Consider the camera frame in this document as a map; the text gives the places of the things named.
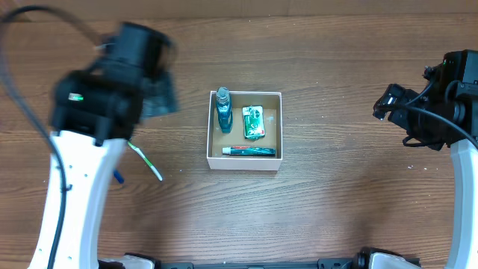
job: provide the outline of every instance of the open box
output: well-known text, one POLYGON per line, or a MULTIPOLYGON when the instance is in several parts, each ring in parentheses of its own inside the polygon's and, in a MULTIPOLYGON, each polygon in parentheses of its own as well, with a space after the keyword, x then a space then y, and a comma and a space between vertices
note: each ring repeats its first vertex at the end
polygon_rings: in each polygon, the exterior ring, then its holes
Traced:
POLYGON ((232 130, 223 134, 217 120, 216 92, 209 97, 207 159, 211 169, 278 170, 282 162, 282 96, 281 93, 232 91, 232 130), (262 105, 266 135, 258 140, 244 137, 242 108, 262 105), (254 146, 276 149, 275 157, 223 155, 223 147, 254 146))

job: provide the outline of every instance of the wooden tabletop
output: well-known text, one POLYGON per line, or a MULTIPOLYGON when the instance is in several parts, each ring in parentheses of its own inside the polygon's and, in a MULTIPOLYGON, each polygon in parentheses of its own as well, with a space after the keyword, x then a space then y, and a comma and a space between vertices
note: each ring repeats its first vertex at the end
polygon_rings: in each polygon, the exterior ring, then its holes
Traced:
MULTIPOLYGON (((136 21, 179 46, 180 112, 148 120, 112 182, 100 256, 143 253, 166 262, 280 262, 349 257, 363 246, 442 268, 453 226, 450 150, 402 146, 405 132, 372 117, 390 83, 421 91, 425 65, 476 49, 474 14, 136 21), (277 173, 209 170, 208 95, 279 91, 284 161, 277 173)), ((116 22, 93 22, 112 32, 116 22)), ((59 22, 12 25, 11 69, 44 123, 52 85, 94 59, 59 22)), ((26 268, 40 232, 49 150, 0 92, 0 268, 26 268)))

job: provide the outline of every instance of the soap bar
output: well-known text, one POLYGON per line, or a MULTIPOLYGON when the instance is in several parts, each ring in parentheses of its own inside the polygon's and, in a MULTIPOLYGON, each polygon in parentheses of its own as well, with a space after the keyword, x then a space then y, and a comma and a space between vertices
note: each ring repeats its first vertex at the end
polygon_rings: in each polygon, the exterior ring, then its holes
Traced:
POLYGON ((244 116, 244 137, 246 139, 259 139, 266 136, 264 128, 264 109, 260 105, 242 108, 244 116))

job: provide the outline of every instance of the bottle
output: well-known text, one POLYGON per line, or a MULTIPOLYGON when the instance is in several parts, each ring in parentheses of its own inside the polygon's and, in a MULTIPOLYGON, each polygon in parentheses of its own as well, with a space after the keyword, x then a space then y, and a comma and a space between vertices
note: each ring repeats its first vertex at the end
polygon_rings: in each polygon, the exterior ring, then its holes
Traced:
POLYGON ((216 109, 221 130, 225 134, 230 133, 232 129, 232 103, 231 94, 226 87, 217 89, 216 109))

